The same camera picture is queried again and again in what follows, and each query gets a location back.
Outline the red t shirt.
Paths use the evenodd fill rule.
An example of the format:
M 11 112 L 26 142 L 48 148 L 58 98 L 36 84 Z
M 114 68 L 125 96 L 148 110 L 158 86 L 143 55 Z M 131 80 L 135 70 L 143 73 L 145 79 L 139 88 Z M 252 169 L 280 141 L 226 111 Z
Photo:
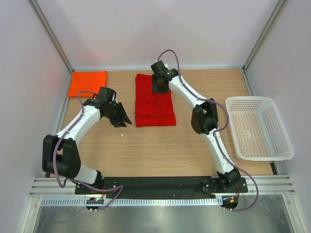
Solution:
M 152 76 L 137 74 L 135 78 L 135 124 L 136 127 L 175 126 L 171 92 L 153 93 Z

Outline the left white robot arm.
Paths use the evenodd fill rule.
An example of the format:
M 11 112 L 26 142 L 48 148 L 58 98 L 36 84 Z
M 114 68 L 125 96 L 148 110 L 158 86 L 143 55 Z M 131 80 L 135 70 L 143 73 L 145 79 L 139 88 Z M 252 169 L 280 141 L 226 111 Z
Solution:
M 84 186 L 92 194 L 102 191 L 101 172 L 82 164 L 78 145 L 91 127 L 102 118 L 107 118 L 115 128 L 131 124 L 121 102 L 117 101 L 116 91 L 100 87 L 98 93 L 91 92 L 91 98 L 79 101 L 81 110 L 77 116 L 55 135 L 43 139 L 42 169 Z

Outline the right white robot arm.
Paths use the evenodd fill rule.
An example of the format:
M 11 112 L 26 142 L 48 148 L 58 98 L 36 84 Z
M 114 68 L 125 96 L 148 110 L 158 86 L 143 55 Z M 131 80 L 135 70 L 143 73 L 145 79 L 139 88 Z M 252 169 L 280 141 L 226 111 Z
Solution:
M 191 126 L 207 142 L 216 164 L 219 187 L 224 192 L 232 191 L 241 175 L 228 155 L 220 136 L 220 131 L 225 129 L 229 123 L 227 116 L 225 126 L 219 128 L 217 106 L 221 108 L 223 106 L 214 99 L 207 99 L 200 95 L 188 85 L 178 70 L 168 69 L 162 61 L 156 61 L 151 65 L 151 69 L 153 93 L 164 94 L 172 91 L 182 97 L 192 108 Z

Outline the folded orange t shirt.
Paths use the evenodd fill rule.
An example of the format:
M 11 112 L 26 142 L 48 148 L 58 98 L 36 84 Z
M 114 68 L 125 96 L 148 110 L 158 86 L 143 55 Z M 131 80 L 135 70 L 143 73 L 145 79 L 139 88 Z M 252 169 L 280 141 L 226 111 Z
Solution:
M 106 87 L 107 71 L 74 71 L 68 91 L 68 98 L 76 98 L 82 91 L 98 93 L 101 87 Z

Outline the white plastic perforated basket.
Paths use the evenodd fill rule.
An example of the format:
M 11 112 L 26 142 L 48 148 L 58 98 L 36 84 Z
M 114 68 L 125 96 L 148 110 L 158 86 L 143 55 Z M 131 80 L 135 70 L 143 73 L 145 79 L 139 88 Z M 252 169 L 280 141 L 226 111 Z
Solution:
M 293 159 L 293 147 L 271 98 L 235 96 L 227 98 L 225 105 L 238 158 L 248 161 Z

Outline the aluminium frame rail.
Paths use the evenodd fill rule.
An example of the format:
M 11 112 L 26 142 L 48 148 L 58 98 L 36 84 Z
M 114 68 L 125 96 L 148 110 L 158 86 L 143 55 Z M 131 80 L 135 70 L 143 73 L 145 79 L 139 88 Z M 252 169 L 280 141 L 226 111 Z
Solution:
M 259 193 L 262 195 L 285 194 L 292 195 L 295 193 L 294 186 L 287 175 L 259 175 L 253 177 L 257 183 Z M 66 187 L 58 186 L 56 178 L 35 178 L 30 191 L 30 197 L 70 197 L 74 195 L 75 184 L 67 181 Z

